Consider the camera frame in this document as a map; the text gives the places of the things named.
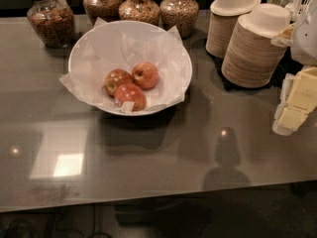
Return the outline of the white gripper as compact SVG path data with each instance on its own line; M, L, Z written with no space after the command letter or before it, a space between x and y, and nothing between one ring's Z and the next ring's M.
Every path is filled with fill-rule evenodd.
M291 57L306 65L317 65L317 3L311 3L295 25L290 24L270 43L290 47ZM289 136L296 132L317 107L317 67L305 66L296 75L288 73L282 83L272 131Z

